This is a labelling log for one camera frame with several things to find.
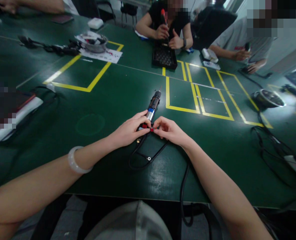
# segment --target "black shirt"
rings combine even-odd
[[[161,24],[161,10],[164,9],[167,12],[167,4],[163,1],[154,2],[151,5],[148,13],[152,19],[153,29],[157,29]],[[172,30],[174,28],[175,32],[180,36],[181,30],[190,22],[189,13],[184,11],[183,9],[180,12],[177,12],[177,15],[173,22],[171,23],[171,27],[169,29],[169,40],[173,38]]]

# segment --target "person's right hand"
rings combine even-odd
[[[161,24],[155,31],[155,39],[167,39],[169,37],[169,28],[165,24]]]
[[[251,52],[248,52],[248,51],[242,49],[242,50],[235,53],[234,59],[236,61],[243,61],[243,60],[249,58],[250,56],[251,56]]]
[[[181,147],[192,140],[173,120],[165,117],[161,116],[155,120],[153,128],[156,127],[159,127],[159,129],[155,129],[153,132],[159,135],[161,139],[165,138]]]

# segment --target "gray shirt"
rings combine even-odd
[[[212,45],[229,51],[240,51],[247,42],[250,42],[252,52],[249,62],[257,62],[268,58],[273,37],[248,36],[247,17],[244,17],[231,24]]]

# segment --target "paper sheet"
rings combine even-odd
[[[89,58],[94,58],[94,59],[99,59],[105,62],[112,62],[112,63],[118,63],[122,52],[118,52],[115,50],[107,49],[103,53],[93,53],[90,52],[86,49],[80,49],[80,53],[82,56],[89,57]]]

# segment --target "power cord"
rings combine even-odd
[[[135,147],[135,149],[133,150],[133,152],[131,153],[131,155],[129,156],[129,159],[128,159],[128,165],[129,165],[130,169],[135,170],[135,171],[146,169],[156,159],[156,157],[162,152],[162,150],[168,145],[169,141],[167,140],[166,143],[157,151],[157,153],[152,158],[138,152],[138,150],[142,147],[143,143],[145,142],[145,140],[147,139],[147,137],[148,137],[148,135],[150,133],[151,132],[149,132],[146,135],[142,136],[141,138],[137,139],[138,144],[137,144],[137,146]],[[133,166],[131,164],[131,159],[132,159],[132,156],[135,153],[142,156],[142,157],[144,157],[148,162],[145,165],[141,166],[141,167]],[[191,218],[190,218],[189,222],[187,222],[187,220],[186,220],[186,218],[184,216],[184,209],[183,209],[184,187],[185,187],[185,182],[186,182],[187,177],[188,177],[189,169],[190,169],[190,164],[188,163],[187,167],[186,167],[186,170],[185,170],[185,173],[184,173],[182,183],[181,183],[181,188],[180,188],[180,213],[181,213],[181,218],[182,218],[184,224],[186,226],[188,226],[188,227],[191,227],[192,224],[193,224],[193,205],[191,204]]]

